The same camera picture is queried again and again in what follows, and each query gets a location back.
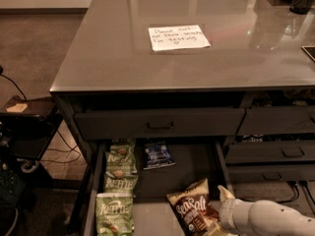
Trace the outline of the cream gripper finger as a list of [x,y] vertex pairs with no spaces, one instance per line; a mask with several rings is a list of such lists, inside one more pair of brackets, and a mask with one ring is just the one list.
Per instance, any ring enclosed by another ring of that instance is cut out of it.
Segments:
[[222,185],[218,185],[218,189],[220,191],[220,201],[222,203],[226,202],[227,200],[234,199],[234,195],[230,192],[227,188]]
[[221,228],[217,221],[212,221],[207,224],[206,231],[202,236],[229,236],[229,234]]

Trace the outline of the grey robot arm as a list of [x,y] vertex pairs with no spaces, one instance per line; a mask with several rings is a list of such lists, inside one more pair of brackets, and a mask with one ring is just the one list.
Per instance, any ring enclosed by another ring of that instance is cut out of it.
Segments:
[[203,236],[315,236],[315,219],[278,203],[244,202],[220,190],[219,220]]

